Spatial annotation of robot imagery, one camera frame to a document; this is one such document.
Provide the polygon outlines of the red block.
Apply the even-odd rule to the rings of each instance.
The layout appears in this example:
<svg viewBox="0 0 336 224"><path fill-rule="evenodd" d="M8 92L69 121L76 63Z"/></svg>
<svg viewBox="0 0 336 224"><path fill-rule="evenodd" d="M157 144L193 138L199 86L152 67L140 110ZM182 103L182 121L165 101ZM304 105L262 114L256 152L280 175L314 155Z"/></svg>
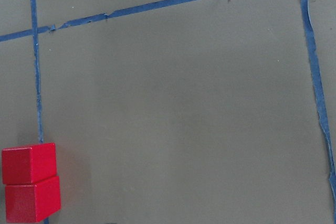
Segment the red block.
<svg viewBox="0 0 336 224"><path fill-rule="evenodd" d="M5 185L34 184L57 174L55 143L24 145L2 150Z"/></svg>

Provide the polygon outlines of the red block picked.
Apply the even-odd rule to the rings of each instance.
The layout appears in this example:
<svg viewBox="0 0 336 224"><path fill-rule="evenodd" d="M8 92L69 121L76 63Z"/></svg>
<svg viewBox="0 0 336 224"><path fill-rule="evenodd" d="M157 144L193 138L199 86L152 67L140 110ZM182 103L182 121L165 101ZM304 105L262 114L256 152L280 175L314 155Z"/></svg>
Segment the red block picked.
<svg viewBox="0 0 336 224"><path fill-rule="evenodd" d="M35 184L5 186L6 221L37 223L61 209L58 176Z"/></svg>

